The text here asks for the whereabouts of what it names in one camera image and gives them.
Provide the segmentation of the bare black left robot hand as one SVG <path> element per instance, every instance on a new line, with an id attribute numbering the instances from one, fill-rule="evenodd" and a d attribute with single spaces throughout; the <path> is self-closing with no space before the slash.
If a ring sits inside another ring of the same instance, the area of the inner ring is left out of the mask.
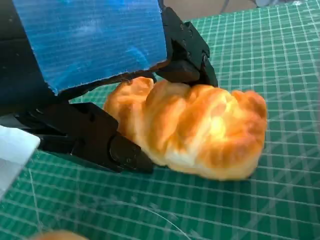
<path id="1" fill-rule="evenodd" d="M 210 48 L 161 0 L 0 3 L 0 161 L 36 149 L 85 166 L 151 173 L 142 149 L 94 103 L 70 103 L 138 76 L 217 86 Z"/>

